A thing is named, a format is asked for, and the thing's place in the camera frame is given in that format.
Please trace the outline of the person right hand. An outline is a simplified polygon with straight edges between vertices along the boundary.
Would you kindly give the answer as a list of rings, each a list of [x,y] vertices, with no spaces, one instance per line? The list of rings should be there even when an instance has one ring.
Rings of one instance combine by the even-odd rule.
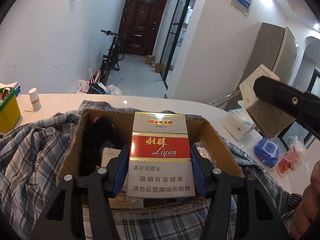
[[[308,230],[319,213],[319,204],[317,195],[319,194],[319,161],[314,165],[310,177],[310,184],[303,192],[303,199],[296,209],[291,222],[291,236],[299,239]]]

